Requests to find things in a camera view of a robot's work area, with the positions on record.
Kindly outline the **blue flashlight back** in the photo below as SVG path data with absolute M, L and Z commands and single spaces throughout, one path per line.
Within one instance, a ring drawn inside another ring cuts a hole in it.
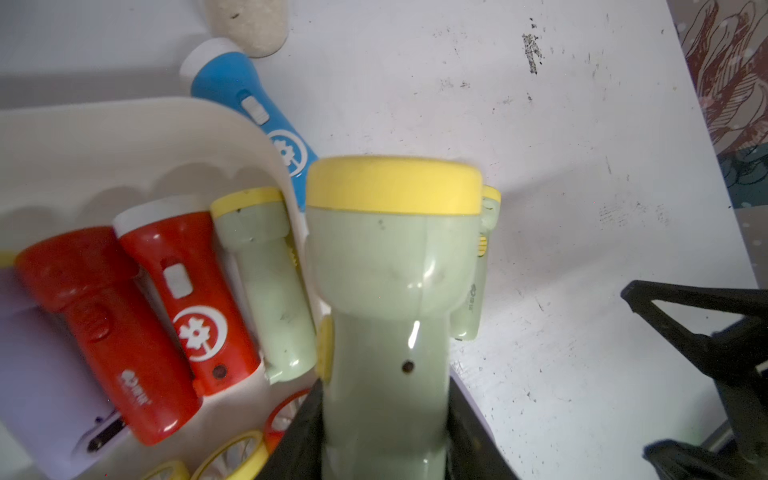
M 228 107 L 263 131 L 277 149 L 298 207 L 304 210 L 307 174 L 318 156 L 268 96 L 245 52 L 227 38 L 208 39 L 183 60 L 179 75 L 190 96 Z

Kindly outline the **short red flashlight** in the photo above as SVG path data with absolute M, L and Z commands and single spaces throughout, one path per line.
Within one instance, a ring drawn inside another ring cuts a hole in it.
M 116 215 L 113 228 L 154 284 L 197 392 L 213 396 L 253 374 L 261 359 L 220 268 L 204 202 L 154 200 Z

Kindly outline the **cream plastic storage tray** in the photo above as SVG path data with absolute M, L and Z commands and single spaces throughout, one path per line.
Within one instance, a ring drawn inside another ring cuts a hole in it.
M 213 201 L 261 186 L 292 188 L 280 155 L 251 121 L 216 103 L 168 97 L 5 110 L 1 114 L 1 251 L 107 225 L 149 201 L 196 194 Z M 227 441 L 265 424 L 308 372 L 270 384 L 257 372 L 208 398 L 179 432 L 154 447 L 128 438 L 86 472 L 138 479 L 179 460 L 190 470 Z

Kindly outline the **long red flashlight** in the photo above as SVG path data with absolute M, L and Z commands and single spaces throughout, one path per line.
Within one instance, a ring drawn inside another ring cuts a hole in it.
M 187 360 L 137 284 L 139 265 L 107 226 L 31 245 L 14 268 L 32 297 L 66 321 L 100 386 L 144 445 L 202 406 Z

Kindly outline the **red flashlight back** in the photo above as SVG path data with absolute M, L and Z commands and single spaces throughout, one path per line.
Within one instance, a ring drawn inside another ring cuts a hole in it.
M 295 392 L 278 404 L 268 416 L 264 425 L 263 437 L 269 454 L 276 450 L 284 438 L 309 392 L 309 389 Z

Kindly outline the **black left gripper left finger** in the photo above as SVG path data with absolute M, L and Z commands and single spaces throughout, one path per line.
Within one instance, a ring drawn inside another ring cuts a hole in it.
M 322 383 L 317 380 L 310 388 L 285 398 L 270 412 L 264 424 L 269 457 L 256 476 L 258 480 L 322 478 L 322 394 Z M 301 404 L 293 410 L 290 423 L 283 430 L 275 428 L 276 419 L 299 400 Z

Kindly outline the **green flashlight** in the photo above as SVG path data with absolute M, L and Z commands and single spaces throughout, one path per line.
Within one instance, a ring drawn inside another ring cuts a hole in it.
M 481 172 L 413 157 L 334 157 L 306 183 L 326 479 L 441 479 L 450 316 L 479 246 Z
M 483 187 L 474 278 L 466 300 L 450 317 L 451 336 L 459 341 L 474 340 L 479 331 L 487 281 L 489 241 L 498 224 L 501 201 L 499 190 L 487 185 Z
M 315 326 L 289 237 L 290 217 L 274 187 L 243 190 L 210 206 L 233 256 L 270 383 L 295 380 L 316 362 Z

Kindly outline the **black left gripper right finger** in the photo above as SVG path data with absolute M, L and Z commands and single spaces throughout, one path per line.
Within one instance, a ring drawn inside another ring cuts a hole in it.
M 446 479 L 518 480 L 489 434 L 484 417 L 456 375 L 450 375 Z

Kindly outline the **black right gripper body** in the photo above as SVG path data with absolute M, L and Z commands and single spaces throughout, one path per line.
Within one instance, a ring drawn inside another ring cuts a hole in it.
M 765 479 L 767 322 L 744 317 L 710 336 L 670 343 L 713 380 L 726 420 L 698 445 L 649 444 L 644 459 L 661 479 Z

